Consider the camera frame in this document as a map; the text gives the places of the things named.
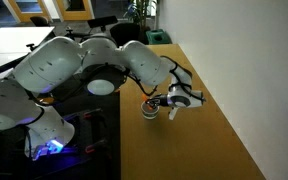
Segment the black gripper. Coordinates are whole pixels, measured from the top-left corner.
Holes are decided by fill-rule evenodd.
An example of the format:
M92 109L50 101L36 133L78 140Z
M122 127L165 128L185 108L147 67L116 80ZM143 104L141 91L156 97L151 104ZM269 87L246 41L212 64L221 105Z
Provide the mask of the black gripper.
M160 94L153 97L147 97L146 102L156 102L157 104L149 104L147 103L147 106L149 109L155 109L159 106L167 107L168 106L168 99L166 94Z

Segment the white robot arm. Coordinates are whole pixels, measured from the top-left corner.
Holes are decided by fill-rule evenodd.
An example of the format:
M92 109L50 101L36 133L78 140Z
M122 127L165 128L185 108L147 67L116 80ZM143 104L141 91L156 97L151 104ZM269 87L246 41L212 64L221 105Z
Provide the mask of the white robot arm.
M0 130L28 129L24 154L35 160L58 154L73 139L74 126L40 95L60 93L62 102L80 90L108 95L127 77L139 85L157 87L171 80L168 92L149 95L146 104L172 109L199 107L203 94L192 89L192 74L167 56L158 56L143 43L131 40L122 46L103 35L82 43L58 36L24 56L0 78Z

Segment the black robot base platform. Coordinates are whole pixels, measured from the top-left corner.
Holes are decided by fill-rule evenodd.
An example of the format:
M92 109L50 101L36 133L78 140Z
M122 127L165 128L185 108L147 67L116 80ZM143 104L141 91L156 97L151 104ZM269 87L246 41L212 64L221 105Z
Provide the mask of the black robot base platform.
M114 180L108 125L99 112L71 115L67 145L53 140L24 154L28 129L0 130L0 180Z

